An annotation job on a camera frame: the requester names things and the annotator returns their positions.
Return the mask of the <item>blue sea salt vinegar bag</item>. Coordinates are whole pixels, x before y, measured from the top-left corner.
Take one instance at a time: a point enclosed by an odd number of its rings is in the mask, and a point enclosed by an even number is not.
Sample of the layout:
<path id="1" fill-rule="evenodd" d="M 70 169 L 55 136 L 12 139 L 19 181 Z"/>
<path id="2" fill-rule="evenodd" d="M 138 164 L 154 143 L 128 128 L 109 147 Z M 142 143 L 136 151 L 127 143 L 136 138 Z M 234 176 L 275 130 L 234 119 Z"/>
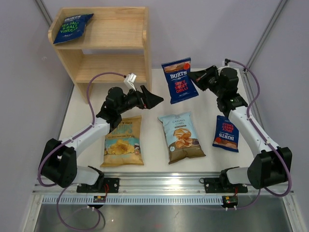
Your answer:
<path id="1" fill-rule="evenodd" d="M 65 18 L 53 44 L 61 44 L 80 38 L 86 28 L 88 21 L 94 14 L 80 14 Z"/>

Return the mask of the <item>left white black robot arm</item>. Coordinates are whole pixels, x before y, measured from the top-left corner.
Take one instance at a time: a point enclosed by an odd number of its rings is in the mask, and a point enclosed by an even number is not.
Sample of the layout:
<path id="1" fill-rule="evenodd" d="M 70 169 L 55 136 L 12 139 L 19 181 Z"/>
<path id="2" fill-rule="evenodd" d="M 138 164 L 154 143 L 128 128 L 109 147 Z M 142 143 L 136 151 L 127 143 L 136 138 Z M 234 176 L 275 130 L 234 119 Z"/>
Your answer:
<path id="1" fill-rule="evenodd" d="M 50 139 L 46 143 L 38 167 L 40 185 L 67 188 L 71 184 L 81 184 L 93 192 L 100 192 L 104 188 L 103 172 L 91 166 L 78 166 L 78 156 L 96 140 L 115 130 L 122 113 L 134 107 L 152 109 L 163 100 L 145 86 L 141 86 L 140 91 L 131 89 L 127 94 L 120 87 L 110 88 L 101 110 L 89 125 L 67 139 Z"/>

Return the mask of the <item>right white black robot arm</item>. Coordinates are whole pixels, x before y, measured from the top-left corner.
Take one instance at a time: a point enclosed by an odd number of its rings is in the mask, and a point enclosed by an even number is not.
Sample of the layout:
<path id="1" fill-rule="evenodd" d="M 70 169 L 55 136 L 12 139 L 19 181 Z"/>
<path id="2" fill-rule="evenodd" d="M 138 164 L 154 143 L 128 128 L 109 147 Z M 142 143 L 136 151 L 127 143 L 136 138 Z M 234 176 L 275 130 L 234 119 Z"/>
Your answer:
<path id="1" fill-rule="evenodd" d="M 250 105 L 238 93 L 238 71 L 229 66 L 211 66 L 190 72 L 188 76 L 199 89 L 215 94 L 219 111 L 236 126 L 254 156 L 249 167 L 222 170 L 220 188 L 231 191 L 236 184 L 245 184 L 268 190 L 270 186 L 287 182 L 287 190 L 279 196 L 287 195 L 292 187 L 292 152 L 272 140 L 251 114 Z"/>

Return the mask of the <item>blue spicy sweet chilli bag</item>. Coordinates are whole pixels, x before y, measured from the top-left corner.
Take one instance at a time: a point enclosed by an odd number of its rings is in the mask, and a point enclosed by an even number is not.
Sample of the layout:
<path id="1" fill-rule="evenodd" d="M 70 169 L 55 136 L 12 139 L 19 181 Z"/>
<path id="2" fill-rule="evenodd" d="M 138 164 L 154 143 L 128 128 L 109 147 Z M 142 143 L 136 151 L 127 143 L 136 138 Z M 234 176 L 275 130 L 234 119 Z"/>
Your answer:
<path id="1" fill-rule="evenodd" d="M 198 92 L 189 78 L 191 58 L 184 58 L 161 64 L 170 93 L 170 104 L 176 104 L 198 96 Z"/>

